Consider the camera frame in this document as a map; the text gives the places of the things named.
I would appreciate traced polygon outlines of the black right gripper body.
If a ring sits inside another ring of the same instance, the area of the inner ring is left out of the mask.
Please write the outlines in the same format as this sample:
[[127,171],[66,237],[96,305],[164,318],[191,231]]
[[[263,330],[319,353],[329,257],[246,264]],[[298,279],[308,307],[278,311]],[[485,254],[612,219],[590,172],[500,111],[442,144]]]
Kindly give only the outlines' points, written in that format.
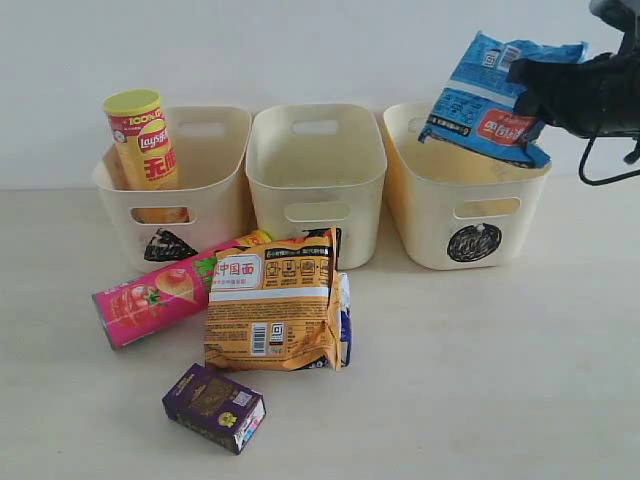
[[639,34],[617,53],[566,67],[545,100],[552,124],[581,137],[639,136]]

